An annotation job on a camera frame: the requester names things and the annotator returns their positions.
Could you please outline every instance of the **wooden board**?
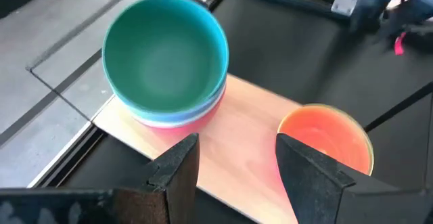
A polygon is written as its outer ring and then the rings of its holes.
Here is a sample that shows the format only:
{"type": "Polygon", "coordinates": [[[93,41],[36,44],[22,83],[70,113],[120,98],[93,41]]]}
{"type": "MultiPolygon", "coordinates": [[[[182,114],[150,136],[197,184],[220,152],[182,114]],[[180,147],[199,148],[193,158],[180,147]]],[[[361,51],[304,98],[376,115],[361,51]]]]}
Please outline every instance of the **wooden board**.
{"type": "MultiPolygon", "coordinates": [[[[259,223],[297,223],[275,156],[279,122],[297,107],[293,101],[229,75],[219,109],[198,129],[198,187],[259,223]]],[[[94,123],[152,159],[191,133],[143,126],[116,98],[94,123]]]]}

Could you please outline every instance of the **green bowl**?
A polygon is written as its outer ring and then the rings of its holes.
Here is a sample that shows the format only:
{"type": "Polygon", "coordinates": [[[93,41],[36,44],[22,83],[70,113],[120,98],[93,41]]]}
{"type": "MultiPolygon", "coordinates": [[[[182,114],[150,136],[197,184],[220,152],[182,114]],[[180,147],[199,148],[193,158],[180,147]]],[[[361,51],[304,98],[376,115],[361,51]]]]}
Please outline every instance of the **green bowl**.
{"type": "Polygon", "coordinates": [[[107,32],[102,55],[114,93],[150,119],[205,103],[225,82],[229,59],[223,29],[192,0],[128,7],[107,32]]]}

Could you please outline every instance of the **pink tag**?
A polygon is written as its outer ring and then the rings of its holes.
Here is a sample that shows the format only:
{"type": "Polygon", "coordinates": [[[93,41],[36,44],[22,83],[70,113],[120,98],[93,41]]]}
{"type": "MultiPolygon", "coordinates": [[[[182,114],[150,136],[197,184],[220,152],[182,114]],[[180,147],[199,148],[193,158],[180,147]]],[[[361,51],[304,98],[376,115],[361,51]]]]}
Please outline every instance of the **pink tag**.
{"type": "Polygon", "coordinates": [[[402,32],[394,43],[394,52],[396,55],[403,55],[405,50],[403,49],[403,38],[405,38],[406,32],[402,32]]]}

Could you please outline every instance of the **metal rod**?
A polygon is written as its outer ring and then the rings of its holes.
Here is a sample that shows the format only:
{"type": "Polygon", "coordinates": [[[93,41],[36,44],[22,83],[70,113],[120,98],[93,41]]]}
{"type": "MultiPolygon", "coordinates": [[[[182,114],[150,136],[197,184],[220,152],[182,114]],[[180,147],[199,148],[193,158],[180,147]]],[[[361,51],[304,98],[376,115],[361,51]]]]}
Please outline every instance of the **metal rod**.
{"type": "Polygon", "coordinates": [[[35,69],[37,66],[46,61],[49,57],[51,57],[55,52],[59,51],[65,44],[75,38],[79,33],[81,33],[84,29],[94,23],[98,18],[112,9],[117,3],[121,0],[111,0],[107,4],[105,4],[101,9],[97,10],[92,16],[87,18],[84,22],[73,28],[70,32],[68,32],[64,37],[62,37],[58,42],[54,43],[50,48],[45,50],[35,61],[33,61],[29,66],[26,67],[28,71],[35,69]]]}

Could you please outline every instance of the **orange bowl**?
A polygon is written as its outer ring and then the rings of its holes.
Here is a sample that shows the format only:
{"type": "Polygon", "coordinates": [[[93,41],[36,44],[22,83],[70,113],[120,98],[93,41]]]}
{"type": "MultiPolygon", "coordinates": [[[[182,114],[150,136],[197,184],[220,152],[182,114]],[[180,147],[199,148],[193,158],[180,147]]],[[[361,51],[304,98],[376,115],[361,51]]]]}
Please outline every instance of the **orange bowl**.
{"type": "Polygon", "coordinates": [[[373,171],[373,147],[366,132],[341,110],[320,104],[305,105],[281,121],[278,133],[285,133],[366,175],[373,171]]]}

